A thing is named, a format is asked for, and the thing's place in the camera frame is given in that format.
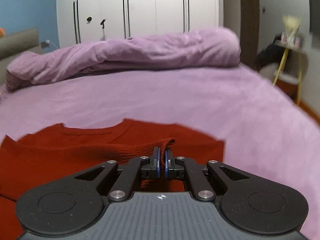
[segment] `wooden table leg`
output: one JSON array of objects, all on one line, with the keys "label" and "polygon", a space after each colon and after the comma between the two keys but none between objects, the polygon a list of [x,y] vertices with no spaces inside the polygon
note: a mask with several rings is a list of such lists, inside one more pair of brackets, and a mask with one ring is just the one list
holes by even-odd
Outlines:
[{"label": "wooden table leg", "polygon": [[297,96],[297,105],[301,102],[301,90],[302,90],[302,65],[301,65],[301,54],[299,53],[299,74],[298,74],[298,96]]},{"label": "wooden table leg", "polygon": [[274,86],[276,85],[276,83],[278,81],[278,78],[279,78],[279,76],[281,74],[281,71],[284,69],[285,63],[287,62],[288,53],[289,53],[289,49],[285,48],[283,56],[282,56],[282,60],[281,60],[281,63],[280,63],[280,66],[279,66],[278,71],[277,71],[276,78],[275,78],[275,80],[273,82]]}]

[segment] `headboard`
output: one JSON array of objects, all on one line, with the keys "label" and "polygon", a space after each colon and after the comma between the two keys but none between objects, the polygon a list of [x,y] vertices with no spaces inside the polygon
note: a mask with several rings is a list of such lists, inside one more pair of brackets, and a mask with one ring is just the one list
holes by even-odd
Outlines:
[{"label": "headboard", "polygon": [[44,54],[39,43],[38,29],[13,33],[0,38],[0,85],[5,82],[7,65],[26,50]]}]

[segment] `sweater neckline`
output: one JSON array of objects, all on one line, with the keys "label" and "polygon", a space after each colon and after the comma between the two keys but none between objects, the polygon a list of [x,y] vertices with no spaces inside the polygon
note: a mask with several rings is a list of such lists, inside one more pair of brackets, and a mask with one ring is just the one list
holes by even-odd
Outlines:
[{"label": "sweater neckline", "polygon": [[98,129],[80,129],[80,128],[69,128],[65,127],[62,123],[60,126],[61,133],[66,135],[98,135],[98,134],[111,134],[115,136],[120,136],[126,132],[129,127],[132,125],[133,120],[124,119],[121,123],[107,128],[98,128]]}]

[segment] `closet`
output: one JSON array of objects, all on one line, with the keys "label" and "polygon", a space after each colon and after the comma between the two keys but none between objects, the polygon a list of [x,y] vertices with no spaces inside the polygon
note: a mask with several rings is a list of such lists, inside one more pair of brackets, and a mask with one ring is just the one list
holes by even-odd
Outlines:
[{"label": "closet", "polygon": [[57,0],[57,20],[64,48],[218,26],[219,0]]}]

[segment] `white cable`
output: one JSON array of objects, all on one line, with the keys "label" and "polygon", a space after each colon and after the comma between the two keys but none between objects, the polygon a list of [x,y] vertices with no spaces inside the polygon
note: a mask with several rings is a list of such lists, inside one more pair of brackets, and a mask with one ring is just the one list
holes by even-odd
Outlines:
[{"label": "white cable", "polygon": [[56,46],[56,44],[54,44],[52,41],[49,41],[49,42],[51,42],[57,49],[59,49],[59,48]]}]

